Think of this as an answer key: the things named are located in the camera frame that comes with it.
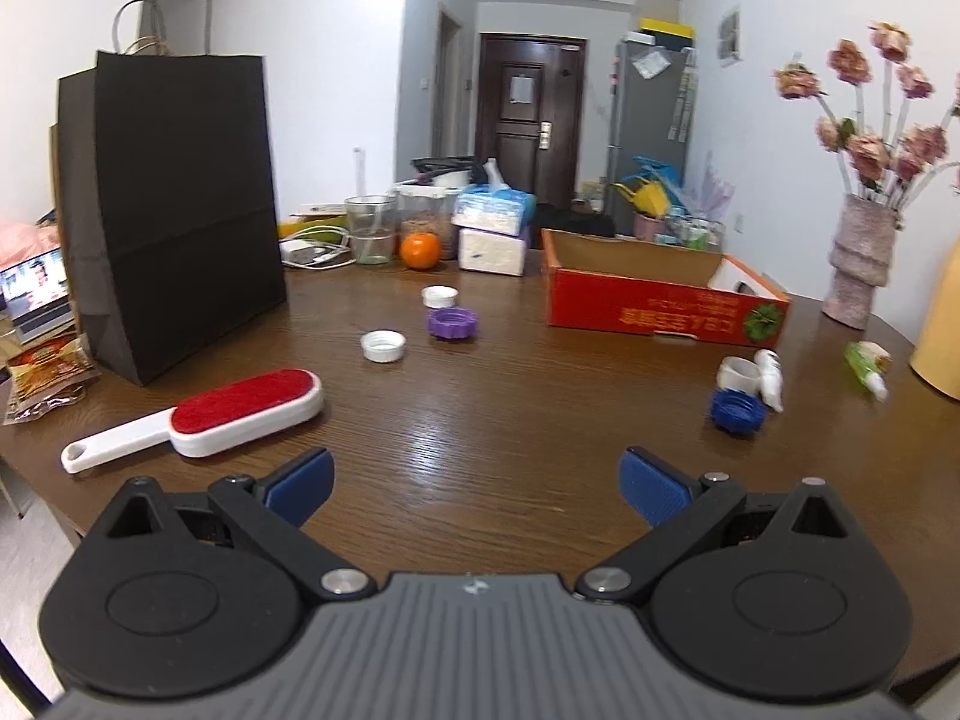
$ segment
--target laptop screen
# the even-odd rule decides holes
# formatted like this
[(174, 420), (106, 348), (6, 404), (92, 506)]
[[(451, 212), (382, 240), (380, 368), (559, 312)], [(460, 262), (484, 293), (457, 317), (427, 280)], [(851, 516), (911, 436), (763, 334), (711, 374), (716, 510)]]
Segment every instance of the laptop screen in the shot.
[(58, 248), (32, 257), (0, 274), (3, 296), (13, 324), (20, 324), (26, 314), (53, 308), (65, 303), (66, 272)]

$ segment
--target door lock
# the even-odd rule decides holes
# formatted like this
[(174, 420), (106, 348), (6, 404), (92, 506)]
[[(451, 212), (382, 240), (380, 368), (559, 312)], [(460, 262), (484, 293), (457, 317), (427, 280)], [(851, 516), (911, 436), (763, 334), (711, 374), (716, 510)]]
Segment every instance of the door lock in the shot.
[(541, 122), (541, 151), (547, 151), (550, 148), (550, 133), (553, 132), (551, 122)]

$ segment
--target red brush pad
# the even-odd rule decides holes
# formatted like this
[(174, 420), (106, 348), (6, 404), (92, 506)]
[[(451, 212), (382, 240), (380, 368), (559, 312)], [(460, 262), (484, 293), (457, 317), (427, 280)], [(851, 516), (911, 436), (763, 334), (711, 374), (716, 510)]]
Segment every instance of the red brush pad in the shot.
[(170, 425), (178, 433), (203, 433), (296, 400), (306, 395), (313, 384), (313, 377), (297, 368), (264, 373), (189, 397), (176, 406)]

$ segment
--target red cardboard box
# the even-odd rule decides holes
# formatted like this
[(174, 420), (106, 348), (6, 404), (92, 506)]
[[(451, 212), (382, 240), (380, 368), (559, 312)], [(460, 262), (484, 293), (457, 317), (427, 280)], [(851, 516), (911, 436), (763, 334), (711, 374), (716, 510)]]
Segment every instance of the red cardboard box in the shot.
[(728, 254), (544, 230), (547, 322), (772, 349), (790, 298)]

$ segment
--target snack package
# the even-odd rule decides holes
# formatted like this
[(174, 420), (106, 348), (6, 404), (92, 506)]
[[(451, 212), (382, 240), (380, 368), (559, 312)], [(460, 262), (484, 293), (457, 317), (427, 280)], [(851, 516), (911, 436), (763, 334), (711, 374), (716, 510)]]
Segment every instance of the snack package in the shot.
[(11, 387), (5, 425), (39, 419), (57, 406), (75, 403), (83, 397), (80, 383), (99, 375), (86, 336), (73, 331), (18, 354), (7, 367)]

